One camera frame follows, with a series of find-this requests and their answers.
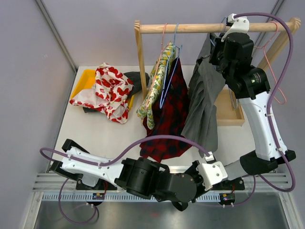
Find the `blue wire hanger plaid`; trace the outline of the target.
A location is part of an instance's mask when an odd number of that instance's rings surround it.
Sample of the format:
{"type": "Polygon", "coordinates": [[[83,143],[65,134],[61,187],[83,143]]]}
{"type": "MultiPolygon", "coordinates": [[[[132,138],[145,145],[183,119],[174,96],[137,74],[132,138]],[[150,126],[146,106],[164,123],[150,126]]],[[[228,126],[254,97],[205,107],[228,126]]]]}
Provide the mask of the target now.
{"type": "MultiPolygon", "coordinates": [[[[182,50],[183,46],[182,45],[181,46],[176,46],[176,44],[175,44],[178,27],[179,27],[179,23],[176,24],[176,27],[175,27],[175,30],[174,30],[173,51],[171,52],[169,59],[171,59],[172,57],[178,58],[178,59],[180,58],[180,53],[181,53],[181,50],[182,50]]],[[[177,61],[175,62],[172,71],[170,71],[171,67],[172,67],[172,65],[169,64],[169,62],[168,62],[166,64],[165,78],[164,78],[163,89],[162,89],[162,93],[161,93],[161,97],[160,97],[160,104],[159,104],[160,109],[162,109],[162,107],[164,105],[167,93],[168,93],[169,88],[171,86],[171,81],[172,81],[172,78],[173,78],[173,74],[174,74],[174,72],[176,70],[176,67],[177,67],[177,61]]]]}

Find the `dark grey dotted skirt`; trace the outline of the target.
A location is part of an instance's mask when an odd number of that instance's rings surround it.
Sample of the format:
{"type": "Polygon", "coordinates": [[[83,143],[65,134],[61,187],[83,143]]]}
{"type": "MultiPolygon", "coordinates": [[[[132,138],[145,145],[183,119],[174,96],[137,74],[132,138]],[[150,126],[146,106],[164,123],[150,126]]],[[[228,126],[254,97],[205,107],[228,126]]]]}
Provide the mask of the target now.
{"type": "MultiPolygon", "coordinates": [[[[133,83],[133,88],[131,90],[131,92],[128,94],[128,97],[127,97],[127,100],[128,102],[131,100],[131,97],[138,93],[139,91],[142,90],[142,85],[141,85],[141,76],[140,76],[140,72],[125,72],[123,73],[127,78],[129,78],[132,83],[133,83]]],[[[146,86],[148,85],[148,82],[149,82],[149,74],[148,73],[145,73],[145,79],[146,79],[146,86]]],[[[95,113],[97,112],[96,110],[94,109],[91,109],[91,108],[86,108],[86,107],[83,107],[83,111],[85,113],[95,113]]]]}

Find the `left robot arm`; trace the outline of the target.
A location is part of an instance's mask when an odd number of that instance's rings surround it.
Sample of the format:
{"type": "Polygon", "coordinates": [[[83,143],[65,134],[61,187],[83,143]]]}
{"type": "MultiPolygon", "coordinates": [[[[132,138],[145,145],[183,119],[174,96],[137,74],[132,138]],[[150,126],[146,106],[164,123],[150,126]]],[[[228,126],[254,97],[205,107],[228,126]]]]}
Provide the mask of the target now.
{"type": "Polygon", "coordinates": [[[87,164],[93,156],[71,139],[63,145],[64,152],[71,152],[76,159],[68,157],[55,160],[51,171],[76,181],[77,190],[117,190],[143,198],[155,198],[158,202],[170,201],[179,211],[184,211],[188,203],[212,189],[206,186],[203,175],[197,170],[198,161],[183,173],[172,173],[165,164],[147,158],[120,159],[105,167],[87,164]]]}

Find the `blue wire hanger grey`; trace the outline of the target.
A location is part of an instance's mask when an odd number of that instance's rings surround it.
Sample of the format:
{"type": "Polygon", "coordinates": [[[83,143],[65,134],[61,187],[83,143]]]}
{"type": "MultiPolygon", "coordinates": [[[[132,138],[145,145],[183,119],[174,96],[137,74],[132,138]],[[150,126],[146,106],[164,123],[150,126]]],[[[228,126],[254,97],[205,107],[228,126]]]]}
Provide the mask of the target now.
{"type": "MultiPolygon", "coordinates": [[[[211,45],[211,50],[210,50],[210,54],[212,54],[213,50],[214,50],[214,47],[216,46],[216,34],[212,33],[210,34],[210,45],[211,45]]],[[[238,100],[236,98],[234,98],[233,96],[233,91],[228,88],[228,91],[229,91],[229,95],[230,95],[230,98],[231,98],[231,103],[232,103],[232,107],[234,110],[236,110],[238,108],[238,100]]]]}

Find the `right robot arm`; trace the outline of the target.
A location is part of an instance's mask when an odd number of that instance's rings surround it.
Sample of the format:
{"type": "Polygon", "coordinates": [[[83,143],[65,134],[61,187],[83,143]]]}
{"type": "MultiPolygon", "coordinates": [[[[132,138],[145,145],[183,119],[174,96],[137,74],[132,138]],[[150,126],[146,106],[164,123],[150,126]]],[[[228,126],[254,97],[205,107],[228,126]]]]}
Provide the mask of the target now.
{"type": "Polygon", "coordinates": [[[273,138],[268,121],[271,113],[267,111],[270,85],[265,71],[251,64],[254,42],[246,33],[240,32],[227,36],[212,33],[209,38],[209,62],[220,71],[244,109],[255,144],[252,152],[225,166],[226,173],[216,177],[218,187],[227,189],[233,184],[233,179],[268,173],[286,161],[294,160],[296,154],[286,147],[283,140],[275,141],[273,138]]]}

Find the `lemon print skirt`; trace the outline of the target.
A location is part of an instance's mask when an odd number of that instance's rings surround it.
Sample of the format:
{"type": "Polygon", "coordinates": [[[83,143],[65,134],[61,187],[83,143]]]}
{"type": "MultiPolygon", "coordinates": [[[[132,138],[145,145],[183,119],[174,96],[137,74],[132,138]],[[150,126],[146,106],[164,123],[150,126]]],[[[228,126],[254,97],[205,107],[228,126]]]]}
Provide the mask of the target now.
{"type": "Polygon", "coordinates": [[[159,58],[157,59],[155,65],[150,73],[150,88],[148,94],[146,95],[144,101],[136,111],[137,116],[144,120],[146,118],[147,128],[152,130],[155,126],[154,116],[153,116],[153,104],[157,101],[158,97],[162,93],[163,82],[165,78],[166,64],[172,64],[174,57],[170,58],[170,54],[173,51],[173,42],[169,42],[165,48],[162,50],[159,58]]]}

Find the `red plaid skirt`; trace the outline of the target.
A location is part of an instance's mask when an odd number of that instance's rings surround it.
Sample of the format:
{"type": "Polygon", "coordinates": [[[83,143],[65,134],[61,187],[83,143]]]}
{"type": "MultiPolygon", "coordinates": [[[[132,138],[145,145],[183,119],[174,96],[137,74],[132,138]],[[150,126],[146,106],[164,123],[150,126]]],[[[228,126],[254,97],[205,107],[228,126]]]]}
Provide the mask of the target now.
{"type": "MultiPolygon", "coordinates": [[[[190,100],[180,59],[174,59],[170,71],[173,70],[176,61],[177,67],[162,109],[159,108],[160,98],[152,106],[155,127],[152,130],[148,129],[146,118],[143,120],[147,136],[181,136],[184,122],[188,116],[190,100]]],[[[145,158],[151,157],[155,161],[161,162],[165,159],[180,157],[190,147],[190,144],[178,140],[156,139],[140,144],[140,156],[145,158]]]]}

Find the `red floral white skirt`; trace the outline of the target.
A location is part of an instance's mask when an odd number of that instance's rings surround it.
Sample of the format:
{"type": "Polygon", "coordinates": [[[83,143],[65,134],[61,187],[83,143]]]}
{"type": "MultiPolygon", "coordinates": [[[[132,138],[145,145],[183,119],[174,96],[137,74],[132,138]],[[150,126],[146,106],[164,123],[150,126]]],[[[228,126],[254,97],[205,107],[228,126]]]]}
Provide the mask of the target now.
{"type": "Polygon", "coordinates": [[[129,113],[127,97],[132,89],[133,82],[126,75],[104,62],[95,71],[93,86],[81,90],[69,103],[98,111],[108,120],[124,124],[129,113]]]}

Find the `grey pleated skirt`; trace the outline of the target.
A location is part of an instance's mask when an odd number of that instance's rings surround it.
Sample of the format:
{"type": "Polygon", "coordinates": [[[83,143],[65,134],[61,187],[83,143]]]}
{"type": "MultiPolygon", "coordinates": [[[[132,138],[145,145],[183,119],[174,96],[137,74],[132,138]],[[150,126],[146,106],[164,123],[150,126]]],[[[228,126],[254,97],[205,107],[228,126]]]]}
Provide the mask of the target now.
{"type": "Polygon", "coordinates": [[[182,136],[196,142],[209,152],[218,148],[217,107],[215,101],[225,86],[218,66],[209,63],[216,35],[208,33],[197,57],[189,82],[189,113],[182,136]]]}

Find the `blue wire hanger floral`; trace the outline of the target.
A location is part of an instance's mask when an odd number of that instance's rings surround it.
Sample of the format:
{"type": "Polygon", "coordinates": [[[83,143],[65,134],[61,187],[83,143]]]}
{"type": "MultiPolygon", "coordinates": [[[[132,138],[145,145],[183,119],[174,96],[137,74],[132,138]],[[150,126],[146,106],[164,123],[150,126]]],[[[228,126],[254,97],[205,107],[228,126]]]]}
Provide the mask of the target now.
{"type": "Polygon", "coordinates": [[[224,17],[223,20],[221,21],[221,23],[223,24],[222,33],[224,33],[226,30],[226,27],[228,26],[228,17],[224,17]]]}

